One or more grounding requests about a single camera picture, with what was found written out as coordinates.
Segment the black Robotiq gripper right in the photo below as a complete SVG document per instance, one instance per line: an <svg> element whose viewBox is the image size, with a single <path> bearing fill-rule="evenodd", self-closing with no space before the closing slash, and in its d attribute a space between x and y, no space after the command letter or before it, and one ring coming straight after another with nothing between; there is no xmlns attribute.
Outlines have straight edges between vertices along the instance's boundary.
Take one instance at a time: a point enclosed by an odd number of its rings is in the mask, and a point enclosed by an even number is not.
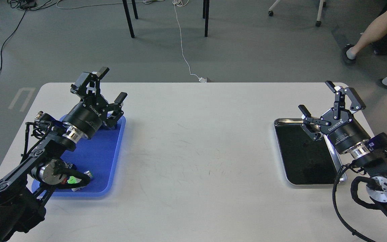
<svg viewBox="0 0 387 242"><path fill-rule="evenodd" d="M322 133L327 135L336 151L344 154L350 147L371 138L353 115L367 106L354 88L335 86L331 81L326 81L325 84L335 94L332 109L318 119L311 116L305 105L299 105L298 108L304 115L302 128L314 141L320 140ZM346 109L346 97L351 101L349 109Z"/></svg>

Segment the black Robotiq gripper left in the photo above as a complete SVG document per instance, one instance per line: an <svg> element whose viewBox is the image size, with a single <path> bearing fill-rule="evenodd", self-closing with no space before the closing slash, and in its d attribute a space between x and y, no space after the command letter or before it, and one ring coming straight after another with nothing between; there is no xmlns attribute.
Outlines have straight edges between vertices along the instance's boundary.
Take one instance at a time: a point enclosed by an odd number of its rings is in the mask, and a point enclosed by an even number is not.
<svg viewBox="0 0 387 242"><path fill-rule="evenodd" d="M118 120L124 115L122 107L128 95L126 92L121 92L111 104L101 95L100 82L109 70L108 67L102 67L97 72L83 72L77 81L71 84L71 93L82 101L71 109L62 122L75 126L87 139L91 139L102 125L108 130L114 130Z"/></svg>

